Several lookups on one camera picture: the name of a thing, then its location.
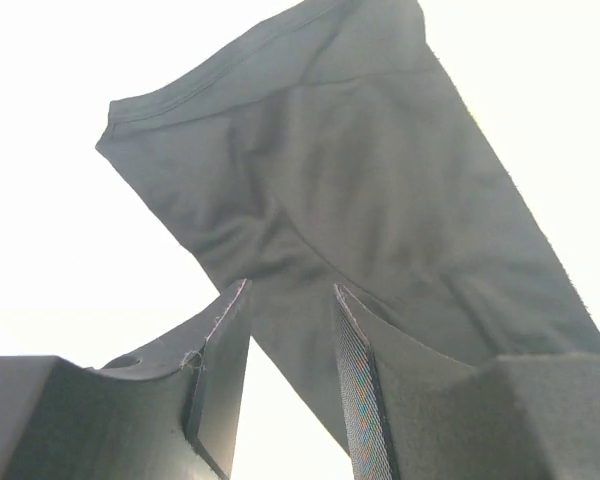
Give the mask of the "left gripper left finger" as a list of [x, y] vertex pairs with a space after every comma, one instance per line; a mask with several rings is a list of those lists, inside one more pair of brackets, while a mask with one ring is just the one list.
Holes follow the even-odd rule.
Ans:
[[0, 356], [0, 479], [227, 479], [250, 284], [100, 369]]

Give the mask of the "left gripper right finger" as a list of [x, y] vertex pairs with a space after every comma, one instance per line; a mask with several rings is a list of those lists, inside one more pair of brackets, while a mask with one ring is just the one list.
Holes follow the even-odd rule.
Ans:
[[358, 479], [600, 479], [600, 355], [449, 358], [333, 289]]

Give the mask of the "black t-shirt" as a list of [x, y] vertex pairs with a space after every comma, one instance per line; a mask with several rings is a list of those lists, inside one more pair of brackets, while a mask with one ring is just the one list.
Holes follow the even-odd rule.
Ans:
[[415, 1], [304, 1], [165, 87], [97, 151], [340, 446], [341, 285], [427, 352], [600, 354], [600, 332], [426, 40]]

